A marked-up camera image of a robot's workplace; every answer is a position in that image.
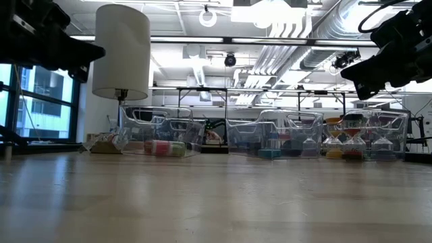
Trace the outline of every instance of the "blue object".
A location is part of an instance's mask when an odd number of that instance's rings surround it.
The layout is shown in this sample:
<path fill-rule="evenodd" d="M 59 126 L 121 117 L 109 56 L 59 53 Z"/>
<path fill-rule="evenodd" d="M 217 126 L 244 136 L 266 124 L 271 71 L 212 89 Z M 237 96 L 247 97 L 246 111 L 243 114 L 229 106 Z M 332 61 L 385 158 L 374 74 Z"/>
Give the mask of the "blue object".
<path fill-rule="evenodd" d="M 269 134 L 269 139 L 278 139 L 279 134 L 277 134 L 276 132 L 272 132 Z"/>
<path fill-rule="evenodd" d="M 281 156 L 280 149 L 260 149 L 258 150 L 258 156 L 265 159 L 273 159 Z"/>

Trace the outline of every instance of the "wire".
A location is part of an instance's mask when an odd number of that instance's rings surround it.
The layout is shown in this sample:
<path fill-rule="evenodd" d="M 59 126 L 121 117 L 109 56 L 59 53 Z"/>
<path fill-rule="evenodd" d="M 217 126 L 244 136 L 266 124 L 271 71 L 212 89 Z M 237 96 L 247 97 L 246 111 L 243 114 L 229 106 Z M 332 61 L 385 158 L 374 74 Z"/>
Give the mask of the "wire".
<path fill-rule="evenodd" d="M 422 111 L 430 102 L 432 101 L 432 98 L 426 103 L 426 105 L 425 106 L 423 106 L 423 107 L 421 107 L 421 109 L 419 109 L 419 111 L 417 111 L 416 113 L 415 113 L 415 115 L 414 115 L 414 117 L 416 117 L 417 116 L 417 114 L 419 114 L 419 112 L 420 111 Z"/>
<path fill-rule="evenodd" d="M 410 113 L 411 113 L 411 115 L 414 117 L 414 118 L 416 118 L 416 115 L 414 115 L 412 112 L 411 112 L 411 110 L 409 110 L 408 108 L 406 108 L 403 104 L 402 104 L 402 102 L 400 102 L 397 98 L 395 98 L 387 89 L 385 89 L 385 91 L 387 92 L 387 93 L 389 93 L 389 95 L 393 98 L 393 99 L 395 99 L 395 101 L 397 101 L 405 110 L 407 110 L 407 111 L 409 111 Z M 419 123 L 417 123 L 417 121 L 415 121 L 415 124 L 418 126 L 418 128 L 420 128 L 420 125 L 419 125 Z"/>
<path fill-rule="evenodd" d="M 365 19 L 363 19 L 363 20 L 360 22 L 360 24 L 358 25 L 358 31 L 359 31 L 360 33 L 363 33 L 363 34 L 366 34 L 366 33 L 370 33 L 370 32 L 374 32 L 374 31 L 376 31 L 376 30 L 378 29 L 378 27 L 376 27 L 376 28 L 372 28 L 372 29 L 369 29 L 369 30 L 363 30 L 363 29 L 362 29 L 363 24 L 365 24 L 366 21 L 367 21 L 369 18 L 371 18 L 374 14 L 376 14 L 378 11 L 381 11 L 382 9 L 385 9 L 386 7 L 389 7 L 389 6 L 392 6 L 392 5 L 395 5 L 395 4 L 398 4 L 398 3 L 404 2 L 404 1 L 407 1 L 407 0 L 393 0 L 393 1 L 390 1 L 389 3 L 386 3 L 386 4 L 384 4 L 384 5 L 379 6 L 379 8 L 377 8 L 375 11 L 373 11 L 372 13 L 370 13 L 370 14 L 369 14 Z"/>
<path fill-rule="evenodd" d="M 30 123 L 32 124 L 33 130 L 36 132 L 36 136 L 38 137 L 38 140 L 40 142 L 41 141 L 41 137 L 39 136 L 38 130 L 34 127 L 32 116 L 31 116 L 31 114 L 30 114 L 30 112 L 28 111 L 28 108 L 27 108 L 27 102 L 26 102 L 26 99 L 24 97 L 24 92 L 22 92 L 21 78 L 20 78 L 20 74 L 18 73 L 18 68 L 16 67 L 16 65 L 13 65 L 13 67 L 15 68 L 16 80 L 18 81 L 18 90 L 19 90 L 19 92 L 22 95 L 22 102 L 24 104 L 24 107 L 26 108 L 28 118 L 30 118 Z"/>

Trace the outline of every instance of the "camera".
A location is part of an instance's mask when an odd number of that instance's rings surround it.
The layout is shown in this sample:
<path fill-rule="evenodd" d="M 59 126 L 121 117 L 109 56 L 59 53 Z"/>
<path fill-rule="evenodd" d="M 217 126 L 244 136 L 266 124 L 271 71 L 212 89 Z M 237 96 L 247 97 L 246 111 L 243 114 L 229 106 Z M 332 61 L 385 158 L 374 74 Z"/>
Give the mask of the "camera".
<path fill-rule="evenodd" d="M 236 60 L 236 57 L 234 57 L 234 54 L 228 53 L 227 57 L 225 58 L 225 66 L 230 68 L 232 66 L 235 66 L 236 62 L 237 62 L 237 60 Z"/>

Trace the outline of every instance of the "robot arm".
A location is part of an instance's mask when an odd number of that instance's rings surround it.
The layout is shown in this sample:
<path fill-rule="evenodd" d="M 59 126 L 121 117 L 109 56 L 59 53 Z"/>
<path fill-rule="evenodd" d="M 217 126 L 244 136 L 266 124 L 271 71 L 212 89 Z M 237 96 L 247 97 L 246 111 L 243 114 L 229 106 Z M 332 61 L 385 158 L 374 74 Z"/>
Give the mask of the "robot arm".
<path fill-rule="evenodd" d="M 86 82 L 90 62 L 105 56 L 102 47 L 70 38 L 69 16 L 52 0 L 0 1 L 0 63 L 67 70 Z"/>
<path fill-rule="evenodd" d="M 369 17 L 402 1 L 387 2 Z M 358 31 L 371 32 L 371 40 L 380 48 L 378 54 L 341 71 L 343 78 L 354 82 L 360 100 L 373 97 L 386 82 L 397 88 L 432 78 L 432 0 L 422 0 L 411 11 L 400 11 L 378 28 L 363 30 L 369 17 Z"/>

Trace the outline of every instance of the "clear plastic bin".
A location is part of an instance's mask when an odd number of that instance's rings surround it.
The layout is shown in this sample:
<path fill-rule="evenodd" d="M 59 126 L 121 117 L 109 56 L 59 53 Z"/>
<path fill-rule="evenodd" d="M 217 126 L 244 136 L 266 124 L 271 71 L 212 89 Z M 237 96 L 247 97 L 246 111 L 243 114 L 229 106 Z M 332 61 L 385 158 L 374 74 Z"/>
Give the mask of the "clear plastic bin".
<path fill-rule="evenodd" d="M 346 114 L 350 115 L 362 116 L 358 135 L 365 143 L 364 160 L 393 161 L 405 158 L 407 113 L 365 109 Z"/>
<path fill-rule="evenodd" d="M 254 122 L 227 120 L 230 154 L 265 159 L 317 158 L 321 150 L 323 115 L 264 110 Z"/>
<path fill-rule="evenodd" d="M 184 108 L 120 107 L 121 152 L 188 157 L 201 152 L 205 123 Z"/>

